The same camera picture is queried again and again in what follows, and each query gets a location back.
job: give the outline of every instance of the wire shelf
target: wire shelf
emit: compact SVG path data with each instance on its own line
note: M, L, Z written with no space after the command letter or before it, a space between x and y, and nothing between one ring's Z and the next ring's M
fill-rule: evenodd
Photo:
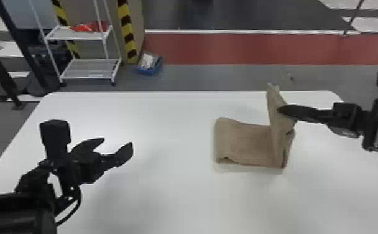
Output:
M46 40L106 40L112 31L109 26L106 32L75 32L67 26L57 25L45 36Z
M113 79L121 59L73 59L61 75L62 79Z

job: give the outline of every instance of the black equipment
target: black equipment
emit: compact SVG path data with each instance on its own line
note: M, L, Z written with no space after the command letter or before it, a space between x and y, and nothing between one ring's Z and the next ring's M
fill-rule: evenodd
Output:
M378 151L378 99L373 102L370 111L362 110L357 104L334 103L330 110L285 105L278 112L299 121L325 124L340 136L358 138L363 135L363 148L367 151Z
M106 170L119 167L133 155L132 143L114 154L94 152L104 138L83 141L70 153L70 128L66 121L50 120L40 124L41 138L47 154L35 169L24 174L10 194L0 194L0 233L57 233L56 226L67 221L81 204L81 184L92 184ZM49 175L58 177L62 195L57 197ZM76 202L71 212L55 217Z

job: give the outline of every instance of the beige towel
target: beige towel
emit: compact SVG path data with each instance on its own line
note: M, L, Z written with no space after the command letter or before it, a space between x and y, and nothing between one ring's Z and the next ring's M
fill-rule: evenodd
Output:
M267 111L270 126L219 118L215 126L217 162L282 168L295 136L296 121L277 112L286 105L279 88L269 85Z

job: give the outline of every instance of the black cable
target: black cable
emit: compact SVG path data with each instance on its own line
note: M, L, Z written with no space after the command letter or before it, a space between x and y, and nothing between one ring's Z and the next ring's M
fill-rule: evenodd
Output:
M79 209L79 206L81 204L81 191L80 191L80 188L78 186L75 187L75 190L78 193L78 197L77 197L77 202L76 202L75 208L73 208L73 210L71 210L70 213L68 213L64 218L62 218L61 220L57 221L55 223L57 226L59 226L59 225L63 224L64 222L66 222Z

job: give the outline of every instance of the hazard stripe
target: hazard stripe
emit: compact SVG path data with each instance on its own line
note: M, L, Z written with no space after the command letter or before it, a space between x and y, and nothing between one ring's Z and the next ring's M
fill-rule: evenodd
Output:
M124 37L127 61L128 63L137 63L138 53L127 0L118 0L118 18L121 21L121 33Z
M63 7L62 7L61 2L59 0L51 0L51 2L53 4L55 15L57 16L59 23L62 26L68 26L67 15L66 15L66 12L64 11ZM77 45L74 41L68 40L67 41L67 47L73 53L75 58L80 59L79 48L77 47Z

